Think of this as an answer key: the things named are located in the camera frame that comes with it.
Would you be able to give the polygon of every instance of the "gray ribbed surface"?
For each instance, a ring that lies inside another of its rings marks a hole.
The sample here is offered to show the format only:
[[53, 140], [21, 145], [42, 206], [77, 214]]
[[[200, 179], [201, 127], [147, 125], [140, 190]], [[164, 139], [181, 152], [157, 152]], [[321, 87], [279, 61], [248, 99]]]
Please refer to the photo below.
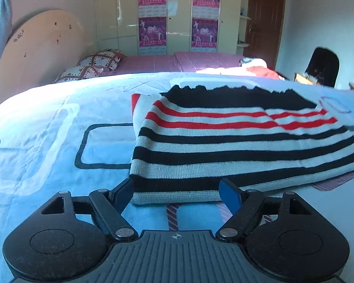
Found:
[[[25, 283], [18, 279], [13, 283]], [[255, 270], [234, 244], [209, 231], [145, 231], [114, 246], [94, 271], [71, 283], [276, 283]]]

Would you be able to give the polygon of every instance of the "headboard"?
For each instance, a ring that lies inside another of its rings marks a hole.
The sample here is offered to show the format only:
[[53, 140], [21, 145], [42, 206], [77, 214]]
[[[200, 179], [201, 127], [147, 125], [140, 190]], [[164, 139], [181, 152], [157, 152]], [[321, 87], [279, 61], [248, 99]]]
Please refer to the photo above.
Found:
[[50, 10], [24, 23], [0, 59], [0, 103], [33, 87], [52, 83], [94, 50], [73, 14]]

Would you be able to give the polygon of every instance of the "brown wooden door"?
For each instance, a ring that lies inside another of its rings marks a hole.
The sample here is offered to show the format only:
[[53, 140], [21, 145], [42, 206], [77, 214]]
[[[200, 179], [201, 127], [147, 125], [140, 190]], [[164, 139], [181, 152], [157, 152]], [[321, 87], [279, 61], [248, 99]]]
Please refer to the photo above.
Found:
[[249, 0], [244, 56], [262, 58], [274, 69], [279, 50], [285, 0]]

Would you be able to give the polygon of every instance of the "purple bedspread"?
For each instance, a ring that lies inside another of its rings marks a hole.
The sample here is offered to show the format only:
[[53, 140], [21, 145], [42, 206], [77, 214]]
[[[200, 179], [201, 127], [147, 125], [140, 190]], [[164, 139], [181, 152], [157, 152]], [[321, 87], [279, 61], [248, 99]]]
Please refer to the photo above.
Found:
[[154, 72], [181, 72], [181, 69], [174, 55], [129, 56], [118, 65], [114, 75]]
[[238, 67], [241, 55], [206, 53], [206, 52], [176, 52], [174, 54], [180, 63], [182, 72], [196, 72], [206, 68]]

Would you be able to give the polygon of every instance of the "crosshair symbol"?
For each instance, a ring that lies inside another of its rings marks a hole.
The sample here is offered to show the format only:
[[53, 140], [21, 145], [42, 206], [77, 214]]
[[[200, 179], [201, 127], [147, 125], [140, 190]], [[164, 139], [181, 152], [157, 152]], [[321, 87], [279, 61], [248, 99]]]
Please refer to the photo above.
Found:
[[175, 240], [177, 240], [177, 239], [180, 239], [180, 238], [182, 237], [182, 235], [181, 235], [181, 234], [178, 234], [178, 233], [175, 233], [175, 234], [172, 235], [172, 237], [173, 237]]

